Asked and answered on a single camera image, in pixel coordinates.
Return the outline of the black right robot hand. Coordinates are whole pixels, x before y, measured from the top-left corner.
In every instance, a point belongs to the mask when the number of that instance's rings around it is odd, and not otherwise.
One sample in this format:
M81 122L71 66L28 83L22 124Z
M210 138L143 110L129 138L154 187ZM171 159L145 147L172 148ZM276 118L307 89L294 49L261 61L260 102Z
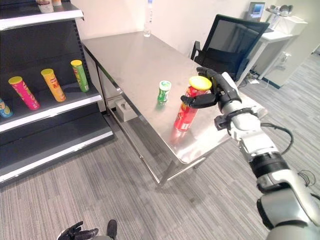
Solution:
M222 74L203 66L198 66L196 71L199 76L210 80L212 87L210 93L201 94L195 97L182 95L180 99L188 107L203 109L212 107L218 103L219 109L222 110L222 108L230 102L238 101L242 103L238 88L232 79L227 81Z

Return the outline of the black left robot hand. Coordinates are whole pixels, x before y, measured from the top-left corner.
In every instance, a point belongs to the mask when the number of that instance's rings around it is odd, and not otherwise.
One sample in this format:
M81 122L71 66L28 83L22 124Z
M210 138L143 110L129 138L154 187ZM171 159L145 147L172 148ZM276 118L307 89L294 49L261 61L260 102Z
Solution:
M83 221L79 221L65 229L57 236L56 240L91 240L98 235L98 228L82 230L83 223Z

